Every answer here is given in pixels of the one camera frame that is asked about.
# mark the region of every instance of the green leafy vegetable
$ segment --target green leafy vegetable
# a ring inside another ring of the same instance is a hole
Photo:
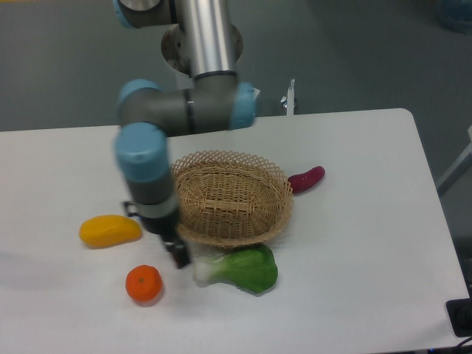
[[[275,284],[278,270],[271,249],[259,245],[222,257],[201,257],[194,263],[194,275],[198,282],[230,282],[259,294]]]

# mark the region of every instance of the orange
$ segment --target orange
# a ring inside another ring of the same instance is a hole
[[[126,277],[126,291],[138,302],[154,299],[162,289],[161,275],[150,265],[139,265]]]

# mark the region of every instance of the yellow mango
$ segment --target yellow mango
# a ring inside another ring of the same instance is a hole
[[[80,239],[90,247],[101,248],[138,240],[139,224],[121,215],[101,215],[87,220],[79,230]]]

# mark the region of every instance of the toy fruit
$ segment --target toy fruit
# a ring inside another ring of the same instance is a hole
[[[141,227],[133,219],[121,215],[101,215],[87,220],[79,230],[80,239],[90,247],[109,247],[136,241]]]
[[[139,265],[126,277],[126,291],[133,300],[147,302],[154,299],[162,289],[161,275],[150,265]]]

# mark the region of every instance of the wicker basket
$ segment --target wicker basket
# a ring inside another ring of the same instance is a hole
[[[172,166],[185,240],[235,248],[262,243],[287,224],[293,195],[287,177],[258,156],[203,151]]]

